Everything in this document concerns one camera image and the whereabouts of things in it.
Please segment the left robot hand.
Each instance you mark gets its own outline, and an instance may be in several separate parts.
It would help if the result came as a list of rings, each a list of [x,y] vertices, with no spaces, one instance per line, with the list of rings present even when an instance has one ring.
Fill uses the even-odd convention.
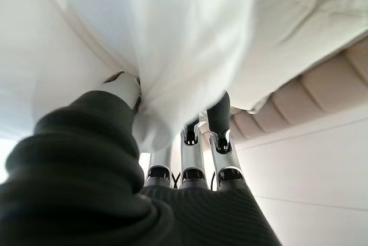
[[[240,174],[219,191],[144,185],[132,134],[137,77],[44,116],[6,161],[2,245],[279,245]]]

